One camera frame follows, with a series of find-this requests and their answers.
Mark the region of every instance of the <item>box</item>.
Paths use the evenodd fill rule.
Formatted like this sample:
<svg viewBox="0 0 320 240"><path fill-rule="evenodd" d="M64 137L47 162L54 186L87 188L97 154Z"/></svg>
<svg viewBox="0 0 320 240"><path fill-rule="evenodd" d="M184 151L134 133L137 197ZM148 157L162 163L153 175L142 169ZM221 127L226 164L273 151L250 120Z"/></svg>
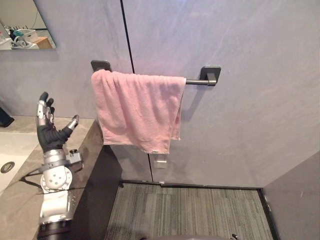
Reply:
<svg viewBox="0 0 320 240"><path fill-rule="evenodd" d="M18 29L19 32L23 33L23 38L25 41L33 43L38 39L38 34L36 30L33 29Z"/></svg>

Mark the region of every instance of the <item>sink drain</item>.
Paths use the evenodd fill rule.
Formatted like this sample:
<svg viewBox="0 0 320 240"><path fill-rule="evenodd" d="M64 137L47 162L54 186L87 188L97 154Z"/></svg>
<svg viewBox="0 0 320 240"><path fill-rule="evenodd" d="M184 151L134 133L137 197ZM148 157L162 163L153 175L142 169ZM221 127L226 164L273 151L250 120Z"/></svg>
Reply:
<svg viewBox="0 0 320 240"><path fill-rule="evenodd" d="M13 161L9 161L7 163L5 163L1 169L0 172L3 174L6 174L7 172L9 172L11 169L13 169L15 166L15 163Z"/></svg>

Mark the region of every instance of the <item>black robotic glove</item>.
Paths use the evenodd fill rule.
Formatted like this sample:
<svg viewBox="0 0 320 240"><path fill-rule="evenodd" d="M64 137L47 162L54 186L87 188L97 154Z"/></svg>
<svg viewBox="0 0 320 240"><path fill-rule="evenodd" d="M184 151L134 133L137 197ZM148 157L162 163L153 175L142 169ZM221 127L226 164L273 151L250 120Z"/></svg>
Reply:
<svg viewBox="0 0 320 240"><path fill-rule="evenodd" d="M50 98L47 101L48 96L47 92L41 94L36 110L36 132L44 153L62 149L79 123L79 116L75 115L65 128L58 131L54 125L54 100Z"/></svg>

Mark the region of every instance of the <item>mirror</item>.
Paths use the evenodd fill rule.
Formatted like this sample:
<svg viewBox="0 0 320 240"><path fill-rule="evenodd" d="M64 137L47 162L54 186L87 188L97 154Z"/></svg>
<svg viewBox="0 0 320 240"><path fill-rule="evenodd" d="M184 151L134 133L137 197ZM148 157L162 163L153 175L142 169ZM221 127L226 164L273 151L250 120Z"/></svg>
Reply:
<svg viewBox="0 0 320 240"><path fill-rule="evenodd" d="M55 49L33 0L0 0L0 50Z"/></svg>

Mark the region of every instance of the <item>robotic arm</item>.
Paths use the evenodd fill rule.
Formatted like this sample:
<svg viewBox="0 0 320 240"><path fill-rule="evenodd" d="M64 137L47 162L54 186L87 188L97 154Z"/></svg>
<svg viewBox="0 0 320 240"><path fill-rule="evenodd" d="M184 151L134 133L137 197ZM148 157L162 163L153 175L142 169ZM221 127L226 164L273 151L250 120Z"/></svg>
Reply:
<svg viewBox="0 0 320 240"><path fill-rule="evenodd" d="M40 212L40 231L45 235L59 232L59 225L65 225L72 219L72 193L69 190L72 182L72 172L66 166L81 162L77 150L71 150L66 156L63 144L79 123L79 116L73 119L62 130L54 125L54 100L44 92L38 101L36 110L36 130L40 146L43 150L44 164L39 168L42 174L41 187L44 193Z"/></svg>

